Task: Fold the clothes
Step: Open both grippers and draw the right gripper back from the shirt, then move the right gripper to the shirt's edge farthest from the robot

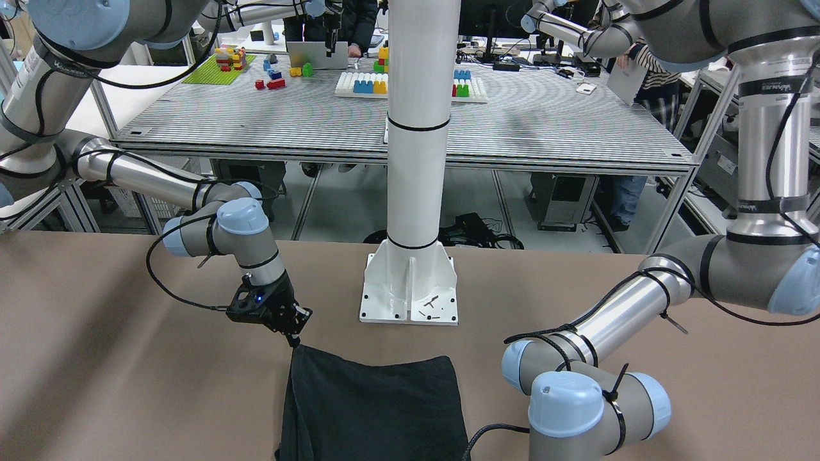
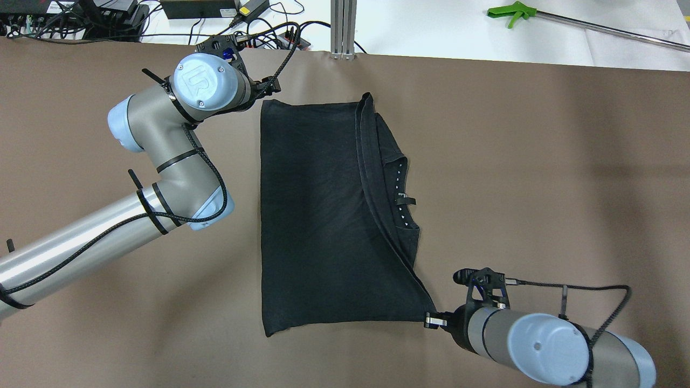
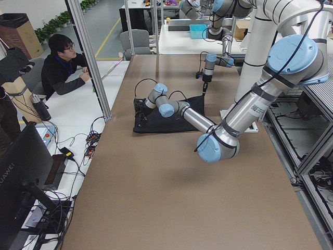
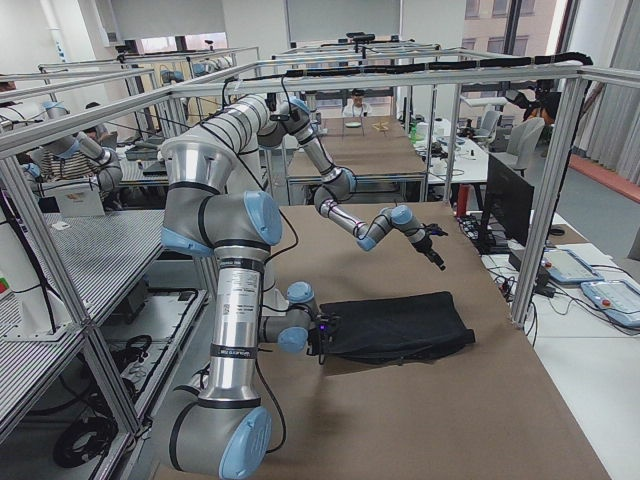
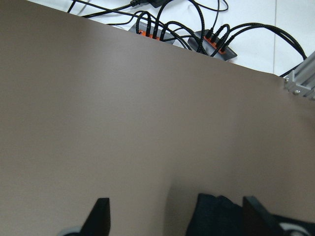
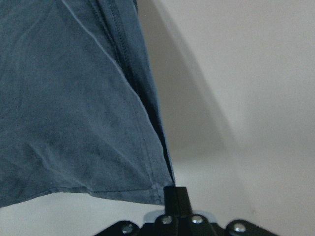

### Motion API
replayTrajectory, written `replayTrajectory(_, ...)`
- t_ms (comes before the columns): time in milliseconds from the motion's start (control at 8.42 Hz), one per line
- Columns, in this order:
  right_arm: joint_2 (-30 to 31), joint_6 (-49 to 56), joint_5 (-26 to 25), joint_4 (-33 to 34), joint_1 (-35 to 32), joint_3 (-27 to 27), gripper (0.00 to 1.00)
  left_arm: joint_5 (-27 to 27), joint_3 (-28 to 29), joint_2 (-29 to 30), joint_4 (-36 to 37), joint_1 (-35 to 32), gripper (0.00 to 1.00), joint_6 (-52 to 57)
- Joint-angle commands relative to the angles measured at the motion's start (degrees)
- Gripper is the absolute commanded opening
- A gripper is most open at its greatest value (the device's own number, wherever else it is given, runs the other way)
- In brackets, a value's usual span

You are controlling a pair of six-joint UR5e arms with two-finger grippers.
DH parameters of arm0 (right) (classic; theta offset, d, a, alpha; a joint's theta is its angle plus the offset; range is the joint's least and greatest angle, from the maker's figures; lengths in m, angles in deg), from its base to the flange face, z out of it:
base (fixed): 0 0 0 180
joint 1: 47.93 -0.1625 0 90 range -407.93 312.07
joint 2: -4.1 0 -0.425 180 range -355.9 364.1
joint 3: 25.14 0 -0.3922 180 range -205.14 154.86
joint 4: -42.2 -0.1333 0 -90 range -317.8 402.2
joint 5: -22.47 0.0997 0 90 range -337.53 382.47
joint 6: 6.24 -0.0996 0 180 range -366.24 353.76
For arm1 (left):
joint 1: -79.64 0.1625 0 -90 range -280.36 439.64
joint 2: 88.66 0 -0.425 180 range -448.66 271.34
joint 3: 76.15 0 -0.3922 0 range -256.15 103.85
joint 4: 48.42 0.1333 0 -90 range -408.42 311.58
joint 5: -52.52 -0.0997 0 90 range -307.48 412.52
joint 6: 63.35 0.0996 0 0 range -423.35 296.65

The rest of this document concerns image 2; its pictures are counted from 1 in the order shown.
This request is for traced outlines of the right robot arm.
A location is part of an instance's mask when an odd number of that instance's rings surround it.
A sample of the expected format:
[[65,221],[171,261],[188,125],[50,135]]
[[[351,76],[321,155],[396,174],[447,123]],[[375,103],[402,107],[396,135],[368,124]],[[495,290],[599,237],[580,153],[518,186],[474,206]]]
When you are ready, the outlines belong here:
[[479,356],[518,370],[546,385],[567,387],[653,387],[657,369],[638,342],[549,314],[481,307],[464,317],[428,313],[424,325],[441,328]]

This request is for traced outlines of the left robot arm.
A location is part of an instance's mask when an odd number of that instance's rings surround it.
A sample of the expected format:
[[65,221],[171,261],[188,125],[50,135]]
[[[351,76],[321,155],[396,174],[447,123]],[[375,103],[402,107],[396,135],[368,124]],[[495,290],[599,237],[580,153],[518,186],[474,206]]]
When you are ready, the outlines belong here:
[[143,72],[154,85],[114,106],[108,126],[125,149],[148,155],[158,181],[145,186],[131,170],[135,192],[2,257],[2,319],[177,227],[199,231],[234,210],[195,128],[278,93],[278,77],[254,80],[238,54],[200,52],[168,77]]

